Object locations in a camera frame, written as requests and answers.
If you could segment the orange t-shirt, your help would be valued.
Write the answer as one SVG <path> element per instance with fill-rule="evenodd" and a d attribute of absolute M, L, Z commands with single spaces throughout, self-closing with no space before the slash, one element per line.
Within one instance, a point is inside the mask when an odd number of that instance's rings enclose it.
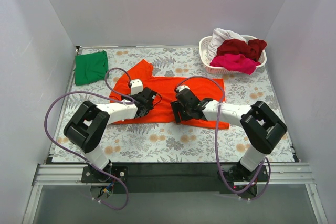
<path fill-rule="evenodd" d="M 122 124 L 147 124 L 147 123 L 171 123 L 175 121 L 171 103 L 176 100 L 176 93 L 174 89 L 184 78 L 182 77 L 155 77 L 153 76 L 154 67 L 151 63 L 145 60 L 140 61 L 132 67 L 128 74 L 131 79 L 139 79 L 145 87 L 148 87 L 161 95 L 160 103 L 151 110 L 148 115 L 132 119 L 115 122 L 115 125 Z M 220 88 L 224 87 L 222 79 L 214 79 L 213 82 L 204 78 L 193 78 L 187 80 L 185 83 L 191 91 L 199 98 L 212 98 L 220 100 L 222 91 Z"/>

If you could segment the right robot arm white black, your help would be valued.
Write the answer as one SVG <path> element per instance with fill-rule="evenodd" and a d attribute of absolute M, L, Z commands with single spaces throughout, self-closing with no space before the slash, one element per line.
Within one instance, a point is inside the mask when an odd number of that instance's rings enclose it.
<path fill-rule="evenodd" d="M 192 119 L 207 122 L 225 122 L 244 129 L 250 147 L 239 162 L 223 172 L 231 180 L 251 180 L 257 167 L 274 150 L 287 133 L 287 126 L 264 102 L 253 105 L 233 105 L 211 98 L 200 100 L 188 86 L 176 89 L 176 101 L 171 103 L 176 123 Z"/>

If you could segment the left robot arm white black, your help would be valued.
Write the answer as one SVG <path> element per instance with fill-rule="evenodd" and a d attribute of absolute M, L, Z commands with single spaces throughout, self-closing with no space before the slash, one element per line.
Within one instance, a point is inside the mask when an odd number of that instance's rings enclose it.
<path fill-rule="evenodd" d="M 85 101 L 71 117 L 64 128 L 64 135 L 89 161 L 91 173 L 98 181 L 109 181 L 112 175 L 111 161 L 100 145 L 106 127 L 146 116 L 154 109 L 157 96 L 157 92 L 145 87 L 138 93 L 121 96 L 119 103 L 94 104 Z"/>

